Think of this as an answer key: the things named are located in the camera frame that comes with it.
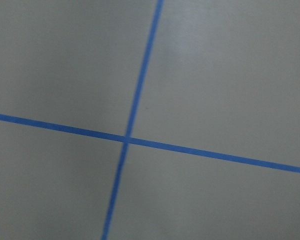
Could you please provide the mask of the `brown paper table cover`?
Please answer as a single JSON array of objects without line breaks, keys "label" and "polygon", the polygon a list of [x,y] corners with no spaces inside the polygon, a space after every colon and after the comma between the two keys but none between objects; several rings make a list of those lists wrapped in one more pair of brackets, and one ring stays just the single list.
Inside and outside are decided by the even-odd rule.
[{"label": "brown paper table cover", "polygon": [[0,0],[0,240],[300,240],[300,0]]}]

